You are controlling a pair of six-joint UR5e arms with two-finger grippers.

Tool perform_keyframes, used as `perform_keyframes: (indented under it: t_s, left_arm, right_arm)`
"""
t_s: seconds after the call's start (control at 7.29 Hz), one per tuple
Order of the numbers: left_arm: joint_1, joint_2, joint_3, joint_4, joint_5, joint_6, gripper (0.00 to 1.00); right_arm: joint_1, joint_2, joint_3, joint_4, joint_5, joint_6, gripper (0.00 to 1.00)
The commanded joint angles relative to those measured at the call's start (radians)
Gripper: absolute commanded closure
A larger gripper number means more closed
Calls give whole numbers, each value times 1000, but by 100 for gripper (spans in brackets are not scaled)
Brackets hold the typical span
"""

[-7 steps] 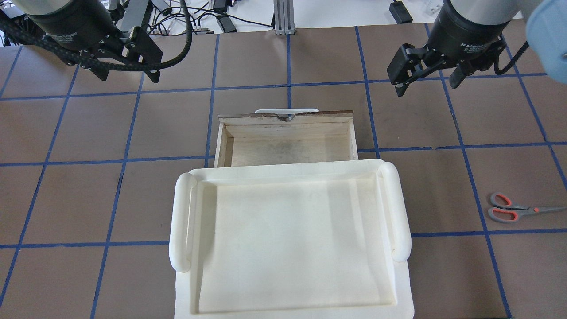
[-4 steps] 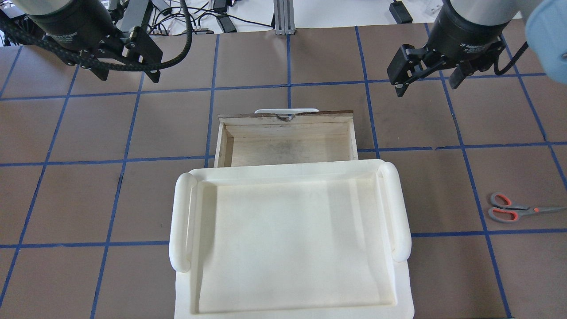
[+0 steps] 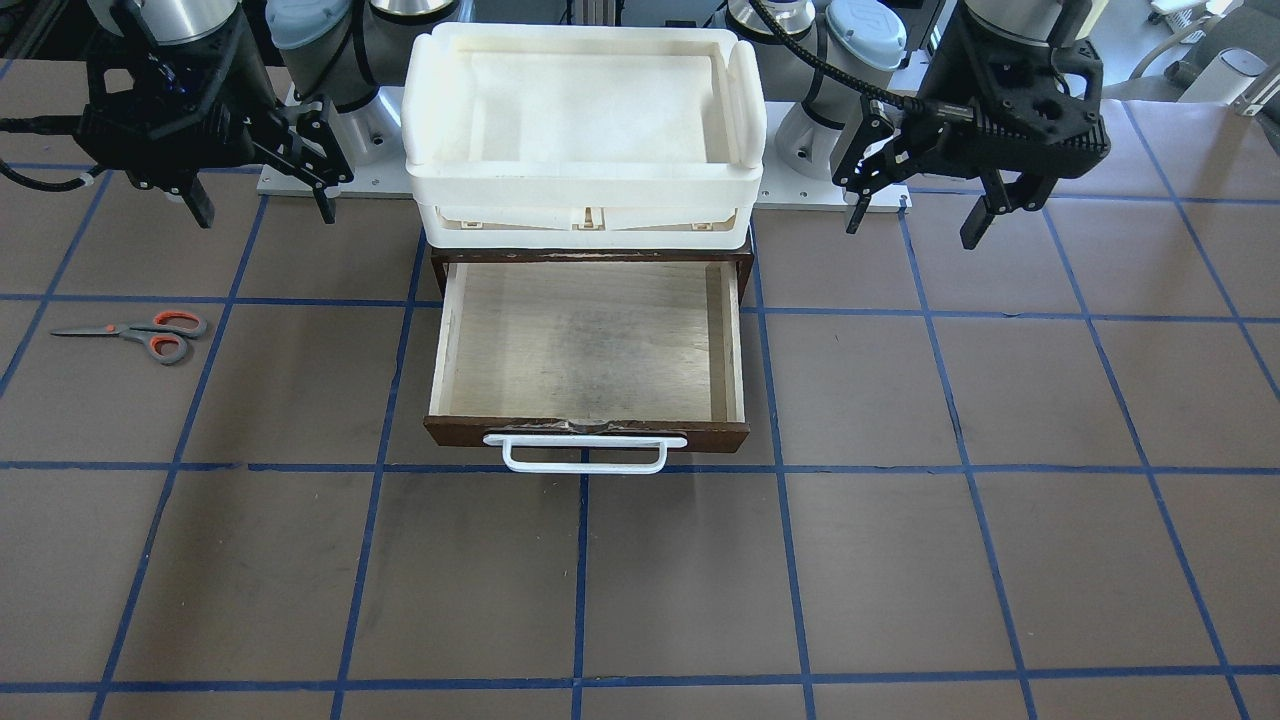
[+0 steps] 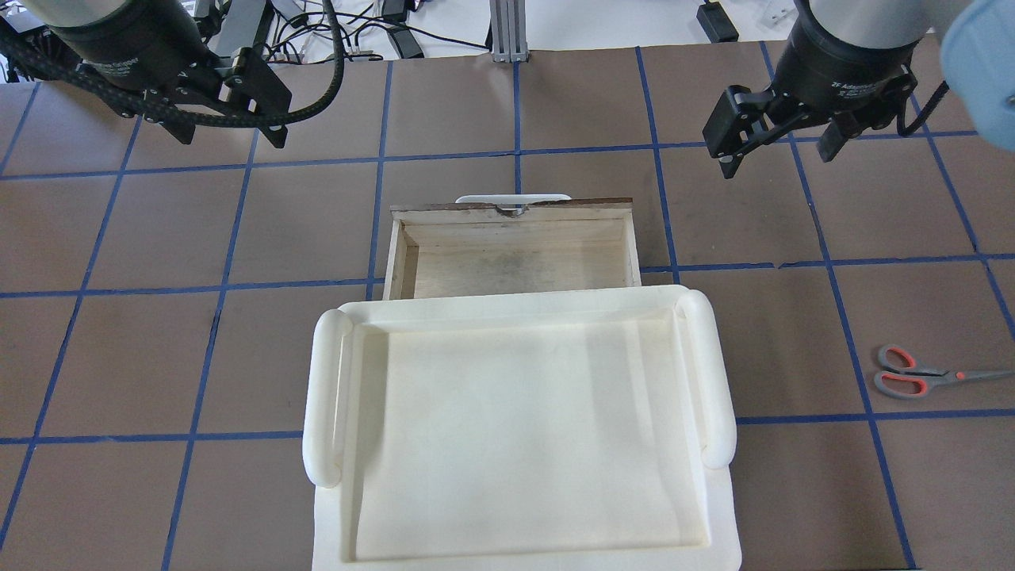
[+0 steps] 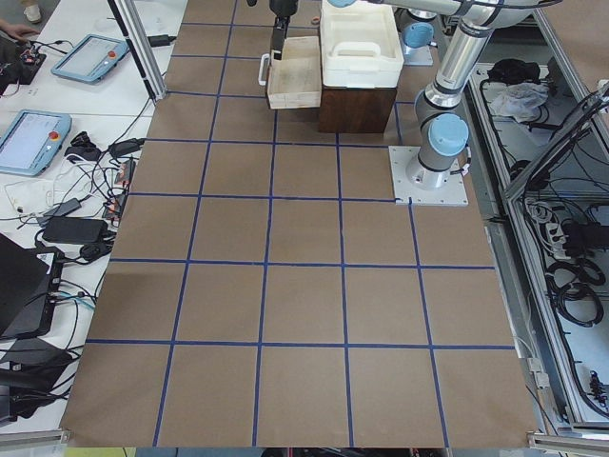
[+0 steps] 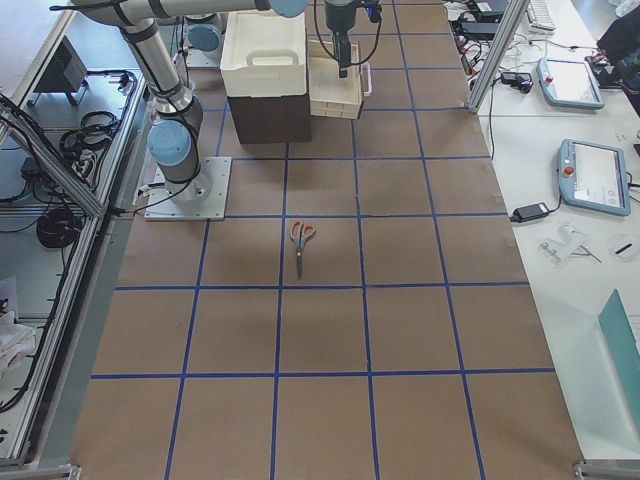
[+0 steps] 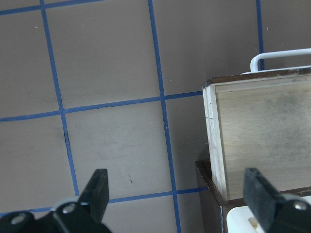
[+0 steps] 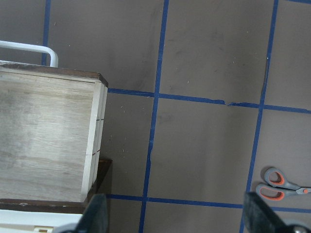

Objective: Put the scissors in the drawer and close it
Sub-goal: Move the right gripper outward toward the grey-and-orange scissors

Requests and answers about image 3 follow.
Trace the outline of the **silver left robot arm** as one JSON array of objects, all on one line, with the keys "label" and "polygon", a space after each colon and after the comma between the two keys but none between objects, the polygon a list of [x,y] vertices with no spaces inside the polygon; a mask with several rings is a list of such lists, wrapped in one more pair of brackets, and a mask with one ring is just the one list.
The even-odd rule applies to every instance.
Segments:
[{"label": "silver left robot arm", "polygon": [[790,102],[774,147],[795,172],[845,192],[855,232],[873,196],[913,176],[979,179],[960,238],[1041,210],[1056,183],[1094,169],[1111,142],[1103,63],[1088,33],[1101,1],[960,1],[919,88],[888,85],[910,47],[881,1],[727,1],[726,29],[756,50],[769,100]]}]

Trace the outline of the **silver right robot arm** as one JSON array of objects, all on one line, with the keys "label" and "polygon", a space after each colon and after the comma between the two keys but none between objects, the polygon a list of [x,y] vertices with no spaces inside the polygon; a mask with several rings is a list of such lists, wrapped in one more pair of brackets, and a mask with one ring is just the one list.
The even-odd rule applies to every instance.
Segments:
[{"label": "silver right robot arm", "polygon": [[399,108],[413,41],[466,22],[468,1],[269,1],[264,15],[293,90],[279,99],[239,1],[93,1],[90,100],[70,136],[140,190],[214,219],[202,170],[266,165],[296,178],[325,223],[330,192],[402,150]]}]

